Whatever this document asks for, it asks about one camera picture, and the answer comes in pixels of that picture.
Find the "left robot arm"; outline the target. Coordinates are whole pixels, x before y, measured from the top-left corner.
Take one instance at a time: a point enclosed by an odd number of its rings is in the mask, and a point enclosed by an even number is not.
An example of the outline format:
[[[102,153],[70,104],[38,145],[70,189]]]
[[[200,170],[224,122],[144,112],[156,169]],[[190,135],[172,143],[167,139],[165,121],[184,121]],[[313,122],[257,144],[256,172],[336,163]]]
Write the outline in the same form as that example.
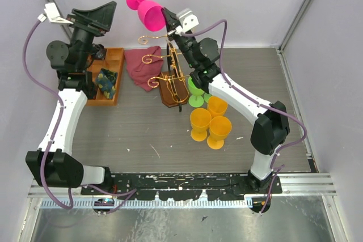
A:
[[[91,10],[72,9],[63,18],[56,4],[49,2],[38,18],[39,23],[48,19],[51,23],[73,28],[69,43],[54,40],[46,49],[58,78],[58,90],[51,92],[57,99],[57,106],[37,150],[26,154],[26,165],[42,187],[77,188],[91,184],[100,194],[108,194],[113,189],[109,168],[80,163],[72,157],[72,145],[81,112],[88,99],[96,96],[88,59],[97,58],[103,47],[93,40],[111,29],[116,6],[117,3],[111,1]]]

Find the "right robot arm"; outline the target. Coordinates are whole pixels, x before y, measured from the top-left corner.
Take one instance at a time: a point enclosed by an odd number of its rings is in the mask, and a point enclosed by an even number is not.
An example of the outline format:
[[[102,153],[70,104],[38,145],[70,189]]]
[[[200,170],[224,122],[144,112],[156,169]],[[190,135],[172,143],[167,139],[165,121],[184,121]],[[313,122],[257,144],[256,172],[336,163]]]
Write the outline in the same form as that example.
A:
[[[192,28],[198,20],[191,10],[176,14],[163,7],[161,13],[167,37],[176,43],[192,68],[190,76],[196,87],[224,100],[253,125],[250,141],[255,155],[247,181],[253,192],[262,193],[272,179],[274,155],[290,133],[285,105],[255,96],[223,72],[222,66],[216,64],[222,59],[222,48],[211,38],[196,40]]]

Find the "gold wire wine glass rack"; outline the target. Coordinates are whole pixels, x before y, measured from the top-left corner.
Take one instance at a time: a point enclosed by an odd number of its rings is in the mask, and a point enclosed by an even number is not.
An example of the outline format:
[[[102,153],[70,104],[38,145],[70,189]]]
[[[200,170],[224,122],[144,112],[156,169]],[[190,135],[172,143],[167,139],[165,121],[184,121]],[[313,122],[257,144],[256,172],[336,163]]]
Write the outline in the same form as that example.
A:
[[[158,76],[151,77],[147,81],[147,85],[151,88],[159,89],[162,103],[168,107],[177,107],[179,113],[182,112],[182,106],[188,103],[189,91],[187,87],[186,78],[188,75],[184,75],[179,62],[178,52],[173,46],[172,42],[167,38],[167,35],[152,37],[148,35],[141,36],[138,42],[142,45],[148,43],[148,39],[166,38],[166,55],[157,56],[155,54],[146,54],[142,57],[141,61],[144,64],[151,64],[153,58],[166,59],[167,71],[162,71]]]

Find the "pink wine glass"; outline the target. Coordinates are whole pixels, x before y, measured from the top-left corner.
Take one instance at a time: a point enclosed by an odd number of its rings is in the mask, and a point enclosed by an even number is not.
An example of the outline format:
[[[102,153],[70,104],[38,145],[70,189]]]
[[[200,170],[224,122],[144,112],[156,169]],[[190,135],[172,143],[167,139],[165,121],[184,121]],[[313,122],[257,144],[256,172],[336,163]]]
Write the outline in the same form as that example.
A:
[[[165,27],[162,6],[152,0],[126,0],[131,10],[137,11],[141,23],[152,32],[160,31]]]

